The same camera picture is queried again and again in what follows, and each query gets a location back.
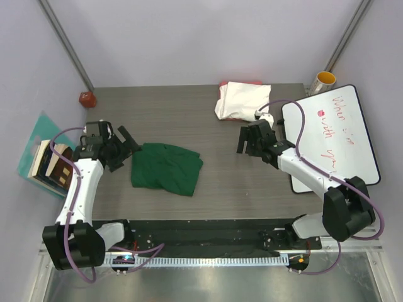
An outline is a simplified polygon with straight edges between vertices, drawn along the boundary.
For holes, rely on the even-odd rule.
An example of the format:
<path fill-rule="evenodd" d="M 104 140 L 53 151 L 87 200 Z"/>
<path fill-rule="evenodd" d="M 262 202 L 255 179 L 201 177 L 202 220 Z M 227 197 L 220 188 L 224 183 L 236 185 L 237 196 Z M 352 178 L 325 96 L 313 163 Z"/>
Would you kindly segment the green t shirt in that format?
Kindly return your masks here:
<path fill-rule="evenodd" d="M 144 143 L 132 156 L 133 187 L 192 197 L 203 167 L 200 154 L 165 143 Z"/>

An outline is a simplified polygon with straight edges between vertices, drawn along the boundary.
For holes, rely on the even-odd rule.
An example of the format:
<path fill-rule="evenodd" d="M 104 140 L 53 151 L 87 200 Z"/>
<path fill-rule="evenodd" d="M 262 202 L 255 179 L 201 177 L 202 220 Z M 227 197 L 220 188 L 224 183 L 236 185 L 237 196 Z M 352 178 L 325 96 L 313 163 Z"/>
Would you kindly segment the white dry-erase board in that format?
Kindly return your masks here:
<path fill-rule="evenodd" d="M 358 92 L 345 85 L 281 107 L 285 137 L 301 155 L 327 172 L 366 185 L 378 184 L 380 171 Z"/>

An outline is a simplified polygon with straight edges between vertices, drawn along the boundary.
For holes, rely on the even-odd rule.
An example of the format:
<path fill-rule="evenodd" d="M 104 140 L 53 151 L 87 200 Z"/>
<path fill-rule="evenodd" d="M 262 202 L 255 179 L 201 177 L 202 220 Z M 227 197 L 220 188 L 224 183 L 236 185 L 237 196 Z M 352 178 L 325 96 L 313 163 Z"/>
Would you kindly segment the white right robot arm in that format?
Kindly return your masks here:
<path fill-rule="evenodd" d="M 343 242 L 376 220 L 362 179 L 332 176 L 305 163 L 292 142 L 277 140 L 266 120 L 241 127 L 237 153 L 259 157 L 264 163 L 290 174 L 322 200 L 320 213 L 299 216 L 286 227 L 285 243 L 293 249 L 301 247 L 308 238 L 324 235 Z"/>

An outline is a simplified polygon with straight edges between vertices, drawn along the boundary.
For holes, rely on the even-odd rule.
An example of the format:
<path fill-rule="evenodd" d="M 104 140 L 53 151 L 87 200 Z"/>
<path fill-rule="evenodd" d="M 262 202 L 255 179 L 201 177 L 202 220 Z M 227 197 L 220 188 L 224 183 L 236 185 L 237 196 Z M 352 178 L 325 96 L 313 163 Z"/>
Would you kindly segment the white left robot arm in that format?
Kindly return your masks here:
<path fill-rule="evenodd" d="M 43 229 L 42 238 L 50 258 L 58 270 L 98 267 L 112 246 L 129 250 L 134 235 L 126 219 L 112 220 L 99 228 L 93 226 L 93 205 L 99 181 L 105 169 L 111 172 L 123 167 L 126 159 L 141 150 L 124 126 L 118 137 L 109 121 L 86 123 L 84 135 L 68 159 L 55 148 L 51 151 L 72 168 L 72 178 L 64 207 L 54 225 Z"/>

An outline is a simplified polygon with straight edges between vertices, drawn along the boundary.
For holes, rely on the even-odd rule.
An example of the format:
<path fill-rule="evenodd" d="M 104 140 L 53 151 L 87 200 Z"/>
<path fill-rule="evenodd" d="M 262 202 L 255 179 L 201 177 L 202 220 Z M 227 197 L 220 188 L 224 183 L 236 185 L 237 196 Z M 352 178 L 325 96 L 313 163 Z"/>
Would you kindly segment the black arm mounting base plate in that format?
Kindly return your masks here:
<path fill-rule="evenodd" d="M 291 218 L 229 220 L 131 220 L 128 238 L 113 250 L 163 245 L 159 257 L 235 258 L 274 255 L 286 250 L 320 250 L 319 237 L 298 239 Z"/>

